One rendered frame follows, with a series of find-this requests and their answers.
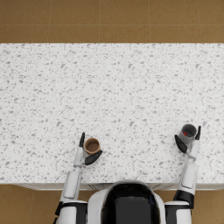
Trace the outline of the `grey cup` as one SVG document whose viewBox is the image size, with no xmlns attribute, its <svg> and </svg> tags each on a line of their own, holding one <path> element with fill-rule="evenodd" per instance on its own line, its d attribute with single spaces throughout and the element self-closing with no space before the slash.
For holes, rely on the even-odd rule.
<svg viewBox="0 0 224 224">
<path fill-rule="evenodd" d="M 184 144 L 189 144 L 194 139 L 194 137 L 196 136 L 196 133 L 197 133 L 197 130 L 196 130 L 196 128 L 193 125 L 191 125 L 191 124 L 185 124 L 182 127 L 181 131 L 179 132 L 178 138 Z"/>
</svg>

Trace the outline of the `brown paper cup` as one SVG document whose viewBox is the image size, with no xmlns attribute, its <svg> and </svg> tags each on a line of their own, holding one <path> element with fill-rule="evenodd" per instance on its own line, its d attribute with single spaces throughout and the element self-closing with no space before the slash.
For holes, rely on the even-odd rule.
<svg viewBox="0 0 224 224">
<path fill-rule="evenodd" d="M 84 143 L 84 149 L 88 155 L 94 155 L 101 150 L 101 146 L 96 138 L 91 137 Z"/>
</svg>

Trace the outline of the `robot body dark round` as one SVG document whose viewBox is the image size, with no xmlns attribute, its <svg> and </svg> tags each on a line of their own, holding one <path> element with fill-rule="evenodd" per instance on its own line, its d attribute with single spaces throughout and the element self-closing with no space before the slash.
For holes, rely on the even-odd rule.
<svg viewBox="0 0 224 224">
<path fill-rule="evenodd" d="M 87 224 L 166 224 L 165 204 L 144 182 L 121 180 L 90 197 Z"/>
</svg>

